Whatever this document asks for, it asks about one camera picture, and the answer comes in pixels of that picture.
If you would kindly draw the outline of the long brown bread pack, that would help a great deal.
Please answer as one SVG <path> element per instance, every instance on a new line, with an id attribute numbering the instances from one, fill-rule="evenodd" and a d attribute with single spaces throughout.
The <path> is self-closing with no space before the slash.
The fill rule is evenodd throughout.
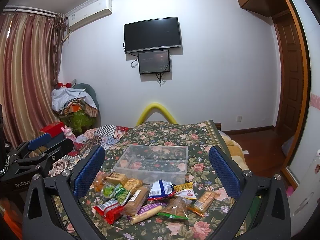
<path id="1" fill-rule="evenodd" d="M 143 203 L 148 196 L 149 188 L 147 186 L 141 186 L 125 204 L 123 214 L 128 216 L 134 216 L 138 213 Z"/>

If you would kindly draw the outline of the small black wall monitor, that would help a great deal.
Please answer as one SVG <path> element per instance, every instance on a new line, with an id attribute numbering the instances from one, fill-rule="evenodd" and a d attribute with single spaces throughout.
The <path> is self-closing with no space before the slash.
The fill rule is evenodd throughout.
<path id="1" fill-rule="evenodd" d="M 138 53 L 140 75 L 171 72 L 171 57 L 168 49 Z"/>

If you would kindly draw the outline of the orange snack pack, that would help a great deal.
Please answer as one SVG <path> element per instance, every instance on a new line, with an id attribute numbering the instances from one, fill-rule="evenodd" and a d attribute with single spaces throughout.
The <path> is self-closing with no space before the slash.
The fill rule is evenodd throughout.
<path id="1" fill-rule="evenodd" d="M 108 174 L 106 172 L 99 171 L 93 180 L 93 189 L 95 192 L 100 192 L 103 188 L 103 186 L 107 183 L 106 177 Z"/>

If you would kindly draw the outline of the white air conditioner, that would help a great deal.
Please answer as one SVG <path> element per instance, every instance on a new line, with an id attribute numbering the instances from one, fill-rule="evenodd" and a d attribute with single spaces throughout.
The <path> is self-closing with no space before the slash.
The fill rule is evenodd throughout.
<path id="1" fill-rule="evenodd" d="M 112 0 L 98 0 L 68 16 L 68 28 L 75 31 L 111 14 Z"/>

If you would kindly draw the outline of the green pea snack bag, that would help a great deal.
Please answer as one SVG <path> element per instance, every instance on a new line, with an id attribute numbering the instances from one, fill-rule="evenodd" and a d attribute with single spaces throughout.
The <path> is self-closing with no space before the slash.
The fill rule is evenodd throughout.
<path id="1" fill-rule="evenodd" d="M 123 185 L 118 184 L 114 189 L 113 198 L 115 198 L 120 205 L 125 205 L 130 194 L 131 194 L 130 190 L 127 190 L 125 189 L 125 187 L 123 187 Z"/>

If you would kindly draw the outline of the pink plush toy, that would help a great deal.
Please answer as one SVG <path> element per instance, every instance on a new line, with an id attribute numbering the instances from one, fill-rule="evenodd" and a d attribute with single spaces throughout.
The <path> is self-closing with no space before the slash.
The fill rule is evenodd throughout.
<path id="1" fill-rule="evenodd" d="M 70 139 L 72 142 L 75 142 L 76 136 L 73 134 L 73 131 L 70 127 L 65 125 L 64 127 L 61 127 L 61 130 L 63 131 L 65 138 Z"/>

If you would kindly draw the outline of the green jelly cup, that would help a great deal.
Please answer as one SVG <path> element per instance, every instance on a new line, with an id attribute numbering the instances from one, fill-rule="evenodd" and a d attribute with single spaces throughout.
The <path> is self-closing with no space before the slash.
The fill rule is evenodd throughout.
<path id="1" fill-rule="evenodd" d="M 110 199 L 113 196 L 114 193 L 114 189 L 116 187 L 112 184 L 107 182 L 103 188 L 101 189 L 101 194 L 103 195 L 103 197 L 105 197 L 106 199 Z"/>

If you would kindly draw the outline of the blue white snack bag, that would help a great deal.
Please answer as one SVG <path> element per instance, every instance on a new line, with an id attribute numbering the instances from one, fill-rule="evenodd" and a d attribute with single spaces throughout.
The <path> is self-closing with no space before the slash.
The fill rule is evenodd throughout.
<path id="1" fill-rule="evenodd" d="M 152 183 L 148 201 L 170 198 L 175 194 L 174 184 L 166 180 L 157 180 Z"/>

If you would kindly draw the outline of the golden cracker pack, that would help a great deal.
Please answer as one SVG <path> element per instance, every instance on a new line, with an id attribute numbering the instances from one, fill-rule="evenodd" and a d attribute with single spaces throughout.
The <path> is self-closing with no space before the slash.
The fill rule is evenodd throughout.
<path id="1" fill-rule="evenodd" d="M 130 191 L 131 194 L 134 194 L 141 186 L 143 186 L 143 182 L 141 180 L 131 178 L 125 183 L 124 188 Z"/>

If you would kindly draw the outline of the wafer biscuit pack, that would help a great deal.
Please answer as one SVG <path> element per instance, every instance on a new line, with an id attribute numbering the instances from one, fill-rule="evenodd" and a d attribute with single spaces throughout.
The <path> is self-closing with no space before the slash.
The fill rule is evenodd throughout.
<path id="1" fill-rule="evenodd" d="M 217 198 L 217 196 L 219 196 L 219 194 L 216 192 L 206 190 L 194 204 L 188 207 L 188 210 L 201 217 L 204 217 L 206 211 L 212 204 L 213 200 Z"/>

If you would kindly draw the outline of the red snack bag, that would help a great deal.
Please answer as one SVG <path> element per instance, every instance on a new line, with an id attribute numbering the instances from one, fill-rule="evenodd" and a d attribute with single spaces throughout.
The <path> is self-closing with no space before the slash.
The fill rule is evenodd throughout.
<path id="1" fill-rule="evenodd" d="M 101 205 L 94 206 L 93 209 L 102 219 L 112 225 L 122 216 L 124 207 L 115 198 L 111 198 Z"/>

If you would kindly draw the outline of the square cracker pack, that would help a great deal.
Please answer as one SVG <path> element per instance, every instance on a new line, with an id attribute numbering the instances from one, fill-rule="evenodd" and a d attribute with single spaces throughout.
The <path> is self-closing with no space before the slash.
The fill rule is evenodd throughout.
<path id="1" fill-rule="evenodd" d="M 124 186 L 129 180 L 127 176 L 123 173 L 112 172 L 105 178 L 109 183 L 114 185 L 121 184 Z"/>

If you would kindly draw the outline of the brown wooden door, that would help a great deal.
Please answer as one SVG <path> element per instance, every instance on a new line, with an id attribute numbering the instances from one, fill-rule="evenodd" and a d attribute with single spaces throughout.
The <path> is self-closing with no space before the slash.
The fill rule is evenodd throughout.
<path id="1" fill-rule="evenodd" d="M 288 140 L 295 135 L 303 98 L 303 61 L 292 15 L 274 19 L 281 62 L 281 93 L 276 132 Z"/>

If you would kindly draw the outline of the black wall television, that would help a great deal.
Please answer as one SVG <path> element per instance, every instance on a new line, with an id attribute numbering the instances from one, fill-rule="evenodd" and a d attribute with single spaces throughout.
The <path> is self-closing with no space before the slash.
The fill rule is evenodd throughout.
<path id="1" fill-rule="evenodd" d="M 157 18 L 124 25 L 126 53 L 181 46 L 181 32 L 177 17 Z"/>

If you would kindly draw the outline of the purple biscuit pack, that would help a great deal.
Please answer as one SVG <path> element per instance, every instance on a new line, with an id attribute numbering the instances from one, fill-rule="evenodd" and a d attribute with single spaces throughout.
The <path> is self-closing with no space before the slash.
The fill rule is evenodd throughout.
<path id="1" fill-rule="evenodd" d="M 143 206 L 138 213 L 133 216 L 130 220 L 129 223 L 131 225 L 137 224 L 139 222 L 142 222 L 148 218 L 151 218 L 157 213 L 159 213 L 163 209 L 164 205 L 162 203 L 151 203 Z"/>

